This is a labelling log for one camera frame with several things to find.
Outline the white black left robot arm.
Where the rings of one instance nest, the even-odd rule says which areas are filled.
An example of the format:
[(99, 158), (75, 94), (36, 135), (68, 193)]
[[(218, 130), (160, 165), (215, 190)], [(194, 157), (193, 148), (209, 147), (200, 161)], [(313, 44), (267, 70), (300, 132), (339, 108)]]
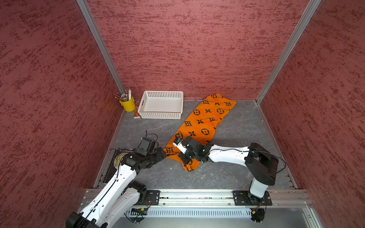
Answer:
[(124, 155), (107, 185), (80, 213), (70, 214), (66, 227), (111, 228), (129, 208), (145, 201), (146, 186), (134, 180), (138, 173), (164, 158), (161, 147), (152, 152), (138, 148)]

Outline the orange black patterned pillowcase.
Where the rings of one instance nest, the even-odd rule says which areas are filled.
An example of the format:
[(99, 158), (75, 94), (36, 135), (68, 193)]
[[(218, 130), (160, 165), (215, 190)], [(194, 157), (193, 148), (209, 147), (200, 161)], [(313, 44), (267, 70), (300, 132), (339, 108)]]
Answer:
[(180, 150), (173, 146), (176, 138), (186, 139), (188, 136), (195, 139), (202, 145), (205, 145), (214, 138), (218, 125), (224, 120), (228, 113), (237, 104), (236, 101), (229, 100), (220, 94), (206, 97), (187, 117), (181, 127), (165, 146), (163, 151), (166, 157), (180, 162), (183, 168), (188, 171), (194, 171), (198, 168), (200, 162), (192, 159), (189, 164), (184, 164), (178, 157)]

